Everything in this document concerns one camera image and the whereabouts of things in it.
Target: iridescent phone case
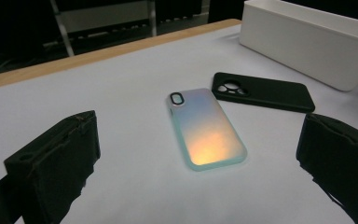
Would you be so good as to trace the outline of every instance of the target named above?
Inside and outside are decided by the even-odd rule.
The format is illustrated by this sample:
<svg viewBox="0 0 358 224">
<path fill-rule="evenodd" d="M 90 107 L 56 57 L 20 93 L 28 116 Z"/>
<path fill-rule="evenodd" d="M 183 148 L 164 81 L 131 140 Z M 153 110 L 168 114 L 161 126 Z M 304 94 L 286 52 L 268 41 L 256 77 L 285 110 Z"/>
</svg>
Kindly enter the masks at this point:
<svg viewBox="0 0 358 224">
<path fill-rule="evenodd" d="M 245 160 L 246 147 L 211 91 L 174 92 L 168 105 L 191 169 L 203 171 Z"/>
</svg>

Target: white storage bin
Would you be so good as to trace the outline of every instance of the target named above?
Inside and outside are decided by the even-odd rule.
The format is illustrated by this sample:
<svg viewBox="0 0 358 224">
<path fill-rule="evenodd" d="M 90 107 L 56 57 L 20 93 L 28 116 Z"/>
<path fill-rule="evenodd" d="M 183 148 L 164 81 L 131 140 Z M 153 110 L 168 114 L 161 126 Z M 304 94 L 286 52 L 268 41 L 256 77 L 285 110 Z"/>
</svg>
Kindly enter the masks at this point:
<svg viewBox="0 0 358 224">
<path fill-rule="evenodd" d="M 358 86 L 358 20 L 283 1 L 250 0 L 240 43 L 338 90 Z"/>
</svg>

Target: wooden trim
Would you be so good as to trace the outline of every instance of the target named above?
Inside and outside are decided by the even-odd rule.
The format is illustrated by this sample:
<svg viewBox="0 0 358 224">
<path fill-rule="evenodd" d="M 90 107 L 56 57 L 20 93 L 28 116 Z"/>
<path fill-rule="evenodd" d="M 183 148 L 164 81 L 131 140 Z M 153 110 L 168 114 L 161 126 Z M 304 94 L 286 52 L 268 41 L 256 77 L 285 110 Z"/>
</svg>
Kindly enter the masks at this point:
<svg viewBox="0 0 358 224">
<path fill-rule="evenodd" d="M 227 28 L 241 24 L 238 20 L 218 21 L 198 27 L 159 35 L 139 41 L 130 42 L 107 49 L 100 49 L 93 52 L 76 55 L 75 57 L 60 59 L 53 62 L 41 63 L 38 65 L 25 67 L 0 74 L 0 87 L 8 84 L 28 80 L 35 77 L 42 77 L 48 74 L 60 72 L 70 68 L 78 67 L 88 63 L 95 63 L 101 60 L 117 57 L 126 53 L 134 52 L 139 49 L 147 49 L 157 45 L 169 43 L 175 40 L 191 37 L 194 35 L 202 35 L 215 30 Z"/>
</svg>

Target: white table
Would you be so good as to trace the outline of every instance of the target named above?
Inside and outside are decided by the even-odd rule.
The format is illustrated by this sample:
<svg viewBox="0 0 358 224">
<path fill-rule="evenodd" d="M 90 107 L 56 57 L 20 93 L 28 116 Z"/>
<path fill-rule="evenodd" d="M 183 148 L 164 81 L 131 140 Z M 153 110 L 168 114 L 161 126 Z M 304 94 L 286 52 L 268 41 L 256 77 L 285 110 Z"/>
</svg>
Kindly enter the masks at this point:
<svg viewBox="0 0 358 224">
<path fill-rule="evenodd" d="M 349 216 L 299 167 L 304 114 L 220 102 L 246 162 L 205 172 L 181 154 L 165 99 L 211 88 L 216 72 L 301 82 L 315 113 L 358 129 L 358 88 L 336 91 L 239 44 L 230 26 L 0 87 L 3 160 L 59 120 L 95 110 L 101 158 L 62 223 L 347 224 Z"/>
</svg>

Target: phone case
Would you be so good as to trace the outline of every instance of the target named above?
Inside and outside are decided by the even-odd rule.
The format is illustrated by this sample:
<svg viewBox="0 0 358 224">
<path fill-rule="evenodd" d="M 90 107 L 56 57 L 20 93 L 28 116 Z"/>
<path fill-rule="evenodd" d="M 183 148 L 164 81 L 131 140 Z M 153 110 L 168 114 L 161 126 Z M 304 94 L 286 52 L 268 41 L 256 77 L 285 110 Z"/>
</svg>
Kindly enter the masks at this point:
<svg viewBox="0 0 358 224">
<path fill-rule="evenodd" d="M 212 92 L 218 100 L 234 103 L 302 113 L 315 110 L 307 87 L 301 83 L 216 73 Z"/>
<path fill-rule="evenodd" d="M 247 150 L 211 91 L 174 92 L 168 105 L 191 169 L 203 171 L 245 160 Z"/>
</svg>

